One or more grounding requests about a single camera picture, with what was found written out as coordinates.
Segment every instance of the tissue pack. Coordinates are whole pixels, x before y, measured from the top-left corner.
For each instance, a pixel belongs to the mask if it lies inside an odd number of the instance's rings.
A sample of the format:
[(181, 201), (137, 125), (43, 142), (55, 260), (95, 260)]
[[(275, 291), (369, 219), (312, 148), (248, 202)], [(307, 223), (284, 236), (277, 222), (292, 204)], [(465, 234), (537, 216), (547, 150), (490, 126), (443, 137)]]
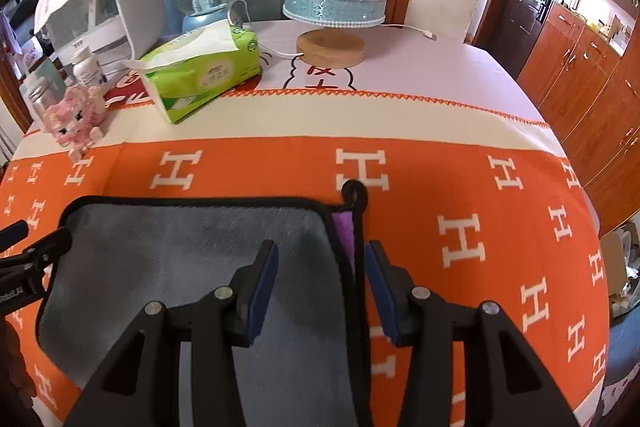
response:
[(181, 35), (135, 61), (149, 96), (177, 123), (226, 90), (259, 74), (255, 33), (219, 21)]

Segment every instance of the table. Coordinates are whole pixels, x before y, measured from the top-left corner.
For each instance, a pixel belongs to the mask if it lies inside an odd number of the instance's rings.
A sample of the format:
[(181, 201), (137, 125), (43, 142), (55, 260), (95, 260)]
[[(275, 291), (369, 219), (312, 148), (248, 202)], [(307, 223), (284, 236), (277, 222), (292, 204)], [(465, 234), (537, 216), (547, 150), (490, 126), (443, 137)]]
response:
[[(309, 26), (254, 29), (262, 44), (292, 53)], [(590, 208), (558, 140), (486, 52), (407, 29), (358, 33), (362, 64), (325, 70), (264, 52), (261, 78), (177, 125), (128, 76), (107, 96), (105, 138), (75, 165), (51, 136), (28, 133), (0, 186), (0, 225), (26, 219), (30, 237), (5, 254), (51, 232), (85, 195), (339, 203), (344, 181), (357, 178), (369, 190), (367, 239), (381, 240), (393, 263), (450, 301), (499, 302), (585, 425), (602, 388), (609, 311)], [(37, 309), (9, 320), (38, 387), (34, 406), (46, 425), (60, 425), (79, 391), (38, 348)], [(385, 340), (375, 312), (370, 323), (374, 419), (391, 427), (410, 354)]]

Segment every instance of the door handle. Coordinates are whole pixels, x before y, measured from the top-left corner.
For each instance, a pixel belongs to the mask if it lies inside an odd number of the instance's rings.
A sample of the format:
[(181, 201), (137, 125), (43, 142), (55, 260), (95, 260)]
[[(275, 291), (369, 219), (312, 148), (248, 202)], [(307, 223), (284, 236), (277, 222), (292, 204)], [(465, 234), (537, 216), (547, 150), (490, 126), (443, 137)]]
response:
[(636, 128), (635, 128), (635, 127), (632, 127), (631, 129), (629, 129), (629, 132), (628, 132), (628, 133), (626, 133), (626, 134), (625, 134), (625, 137), (620, 141), (620, 147), (622, 147), (622, 146), (623, 146), (623, 144), (624, 144), (625, 140), (626, 140), (627, 138), (629, 138), (629, 137), (634, 133), (634, 131), (635, 131), (635, 130), (636, 130)]
[(633, 147), (636, 143), (638, 143), (640, 141), (640, 138), (636, 138), (635, 140), (633, 140), (633, 142), (631, 142), (631, 144), (629, 145), (629, 147), (626, 148), (625, 150), (625, 154), (628, 153), (631, 150), (631, 147)]
[(631, 92), (634, 94), (634, 96), (640, 100), (640, 94), (638, 94), (638, 92), (634, 89), (634, 86), (631, 85), (631, 82), (629, 82), (628, 80), (625, 80), (626, 85), (628, 86), (629, 89), (631, 89)]
[(562, 67), (564, 68), (564, 66), (566, 65), (566, 60), (569, 58), (569, 55), (571, 55), (571, 48), (569, 48), (566, 53), (564, 54), (564, 57), (562, 57)]
[(605, 55), (604, 52), (599, 47), (597, 47), (594, 42), (591, 43), (591, 47), (595, 49), (600, 55), (602, 55), (603, 58), (607, 58), (607, 55)]
[(565, 24), (568, 24), (569, 26), (571, 26), (571, 28), (573, 28), (575, 26), (575, 24), (571, 24), (567, 19), (565, 19), (564, 17), (562, 17), (561, 15), (558, 16), (558, 18)]
[(569, 60), (569, 63), (566, 65), (566, 70), (569, 71), (571, 69), (571, 64), (573, 64), (575, 62), (575, 59), (578, 58), (576, 55), (574, 55), (573, 57), (571, 57), (571, 60)]

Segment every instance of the microfiber cloth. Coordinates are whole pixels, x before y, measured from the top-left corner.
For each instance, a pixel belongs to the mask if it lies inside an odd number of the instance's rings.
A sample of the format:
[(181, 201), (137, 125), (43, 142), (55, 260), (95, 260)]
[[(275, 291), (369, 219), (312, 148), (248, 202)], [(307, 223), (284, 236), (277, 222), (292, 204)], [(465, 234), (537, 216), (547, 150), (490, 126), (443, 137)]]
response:
[[(81, 198), (65, 211), (61, 225), (73, 246), (54, 267), (38, 315), (47, 356), (85, 386), (146, 303), (171, 308), (199, 300), (272, 239), (280, 267), (262, 334), (250, 349), (234, 348), (247, 425), (369, 424), (362, 356), (368, 339), (352, 265), (334, 226), (334, 216), (344, 225), (344, 213), (287, 200), (152, 201)], [(181, 385), (188, 380), (180, 376)], [(181, 389), (181, 418), (185, 410), (190, 391)]]

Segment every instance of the white bottle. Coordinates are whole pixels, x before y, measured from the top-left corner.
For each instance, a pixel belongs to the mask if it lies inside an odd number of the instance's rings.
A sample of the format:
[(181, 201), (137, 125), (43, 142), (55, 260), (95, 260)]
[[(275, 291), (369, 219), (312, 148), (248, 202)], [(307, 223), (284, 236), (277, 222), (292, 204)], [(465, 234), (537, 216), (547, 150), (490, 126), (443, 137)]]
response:
[(104, 76), (98, 57), (89, 48), (83, 48), (71, 59), (74, 65), (74, 77), (78, 84), (87, 87), (101, 86), (107, 89), (107, 77)]

